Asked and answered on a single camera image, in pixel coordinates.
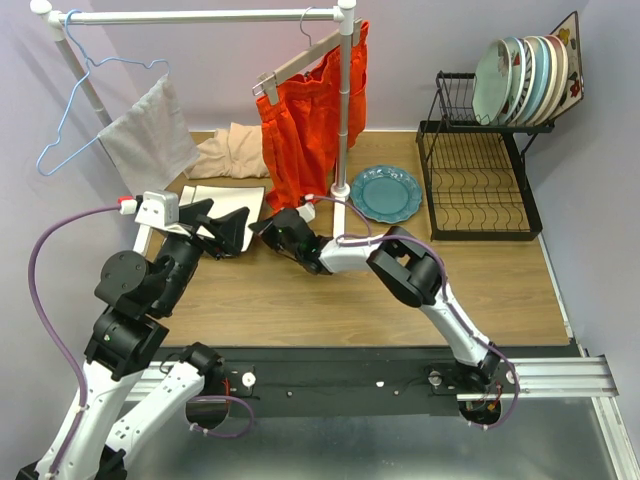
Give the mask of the teal scalloped ceramic plate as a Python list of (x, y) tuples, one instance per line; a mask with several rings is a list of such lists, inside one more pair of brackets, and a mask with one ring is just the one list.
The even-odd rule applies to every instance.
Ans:
[(350, 198), (366, 218), (397, 224), (418, 212), (422, 204), (422, 188), (406, 170), (376, 165), (356, 175), (351, 184)]

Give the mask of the white square plate black rim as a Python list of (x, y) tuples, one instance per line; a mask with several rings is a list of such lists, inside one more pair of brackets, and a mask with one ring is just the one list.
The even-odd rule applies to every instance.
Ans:
[(195, 186), (185, 185), (181, 192), (181, 196), (179, 199), (179, 206), (182, 207), (185, 205), (192, 204), (194, 201), (195, 193), (196, 193)]

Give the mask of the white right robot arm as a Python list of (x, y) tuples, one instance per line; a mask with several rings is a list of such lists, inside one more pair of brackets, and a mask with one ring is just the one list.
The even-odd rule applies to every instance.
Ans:
[(496, 380), (500, 357), (494, 344), (456, 300), (442, 259), (424, 242), (395, 226), (363, 237), (318, 235), (295, 209), (283, 209), (249, 229), (273, 251), (314, 275), (372, 272), (394, 298), (421, 311), (447, 341), (455, 364), (437, 373), (465, 390), (486, 392)]

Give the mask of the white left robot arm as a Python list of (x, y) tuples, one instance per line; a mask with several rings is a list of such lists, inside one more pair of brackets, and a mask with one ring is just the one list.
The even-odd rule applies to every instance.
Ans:
[(120, 413), (142, 379), (168, 330), (169, 317), (203, 254), (216, 259), (240, 255), (249, 216), (240, 207), (219, 218), (205, 199), (180, 205), (176, 195), (147, 192), (122, 197), (110, 211), (132, 215), (141, 227), (163, 233), (154, 260), (136, 247), (112, 255), (100, 273), (95, 296), (106, 305), (78, 363), (53, 328), (36, 287), (36, 261), (44, 242), (73, 217), (49, 227), (36, 241), (28, 264), (32, 302), (45, 330), (70, 364), (78, 382), (73, 403), (46, 453), (21, 468), (20, 479), (124, 479), (145, 443), (189, 402), (220, 404), (228, 413), (245, 400), (231, 393), (224, 359), (195, 342), (185, 347), (163, 380), (126, 415)]

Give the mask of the beige cloth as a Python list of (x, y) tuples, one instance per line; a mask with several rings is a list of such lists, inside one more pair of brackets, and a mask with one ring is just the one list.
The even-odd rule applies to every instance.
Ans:
[(262, 129), (231, 123), (206, 139), (197, 141), (198, 158), (184, 174), (189, 179), (267, 178), (269, 170), (263, 158)]

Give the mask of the grey towel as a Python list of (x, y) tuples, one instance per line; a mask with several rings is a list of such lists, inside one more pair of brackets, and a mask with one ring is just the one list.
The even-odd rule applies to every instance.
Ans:
[(132, 194), (165, 189), (199, 158), (167, 74), (98, 139)]

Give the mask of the orange shorts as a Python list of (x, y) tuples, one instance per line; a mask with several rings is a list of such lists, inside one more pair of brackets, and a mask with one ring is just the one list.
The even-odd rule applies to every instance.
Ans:
[(279, 102), (256, 100), (262, 154), (273, 182), (267, 203), (278, 211), (296, 208), (307, 194), (329, 191), (327, 178), (338, 158), (340, 53), (324, 55), (306, 75), (277, 87)]

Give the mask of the wooden clip hanger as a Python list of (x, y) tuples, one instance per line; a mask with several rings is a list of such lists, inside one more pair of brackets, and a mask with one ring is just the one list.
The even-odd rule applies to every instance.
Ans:
[(331, 50), (338, 48), (340, 52), (340, 93), (345, 95), (351, 86), (350, 69), (354, 59), (352, 50), (359, 44), (363, 20), (355, 16), (355, 1), (338, 1), (334, 8), (337, 15), (338, 29), (332, 34), (310, 45), (306, 50), (293, 59), (277, 67), (272, 73), (264, 73), (258, 78), (258, 83), (252, 87), (254, 97), (265, 95), (271, 105), (279, 102), (277, 87), (294, 75), (300, 73), (304, 67), (320, 60)]

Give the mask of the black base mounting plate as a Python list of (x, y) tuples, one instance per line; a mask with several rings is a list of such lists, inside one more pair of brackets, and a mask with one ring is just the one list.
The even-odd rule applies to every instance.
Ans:
[(493, 424), (513, 392), (506, 365), (458, 363), (447, 347), (219, 348), (224, 371), (205, 394), (228, 393), (234, 418), (468, 415)]

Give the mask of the light blue round plate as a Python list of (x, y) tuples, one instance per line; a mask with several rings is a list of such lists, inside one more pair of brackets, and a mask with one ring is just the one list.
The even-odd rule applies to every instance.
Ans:
[(538, 36), (526, 37), (530, 43), (535, 59), (535, 74), (530, 85), (529, 99), (517, 119), (520, 125), (526, 124), (539, 108), (546, 93), (549, 82), (550, 52), (546, 43)]

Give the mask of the blue striped round plate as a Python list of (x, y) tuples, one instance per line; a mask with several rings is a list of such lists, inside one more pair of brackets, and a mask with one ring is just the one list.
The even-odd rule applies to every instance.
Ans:
[(535, 54), (533, 53), (533, 47), (531, 43), (525, 38), (519, 38), (519, 41), (523, 44), (523, 47), (524, 47), (524, 65), (523, 65), (523, 70), (521, 71), (521, 78), (523, 79), (523, 85), (519, 95), (517, 96), (517, 102), (515, 103), (515, 108), (511, 113), (511, 115), (508, 117), (509, 126), (515, 126), (517, 124), (518, 119), (523, 114), (524, 107), (529, 101), (529, 97), (531, 95), (531, 88), (533, 85), (535, 71), (536, 71)]

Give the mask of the cream round plate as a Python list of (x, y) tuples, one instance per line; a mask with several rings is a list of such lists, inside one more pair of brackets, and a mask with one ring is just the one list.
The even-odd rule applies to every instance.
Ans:
[(531, 125), (538, 125), (540, 122), (542, 122), (543, 115), (546, 112), (553, 96), (558, 73), (558, 50), (556, 47), (556, 41), (552, 40), (550, 35), (543, 36), (542, 40), (545, 42), (545, 45), (549, 49), (550, 61), (548, 69), (548, 84), (545, 90), (544, 97), (538, 109), (530, 119)]

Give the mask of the pink round plate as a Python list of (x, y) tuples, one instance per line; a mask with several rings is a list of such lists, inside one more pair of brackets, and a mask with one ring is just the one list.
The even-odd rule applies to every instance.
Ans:
[(556, 75), (551, 99), (541, 117), (542, 122), (546, 122), (551, 118), (552, 113), (560, 103), (564, 94), (569, 67), (568, 53), (563, 41), (555, 35), (546, 35), (545, 38), (551, 42), (556, 53)]

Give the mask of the flower pattern square plate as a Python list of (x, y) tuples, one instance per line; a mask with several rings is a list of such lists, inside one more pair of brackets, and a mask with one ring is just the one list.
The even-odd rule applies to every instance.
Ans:
[(552, 32), (567, 53), (567, 72), (560, 100), (550, 116), (554, 121), (584, 99), (584, 76), (578, 11), (570, 13)]

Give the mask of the aluminium rail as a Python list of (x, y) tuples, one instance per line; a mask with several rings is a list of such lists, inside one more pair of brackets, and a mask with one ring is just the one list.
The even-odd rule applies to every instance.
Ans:
[[(512, 362), (519, 380), (519, 398), (598, 398), (619, 394), (604, 357), (529, 358)], [(152, 362), (126, 400), (141, 401), (159, 385), (166, 376), (160, 371), (161, 366), (164, 368), (159, 361)], [(506, 373), (505, 382), (511, 387), (512, 377)], [(512, 399), (511, 390), (503, 385), (502, 398)]]

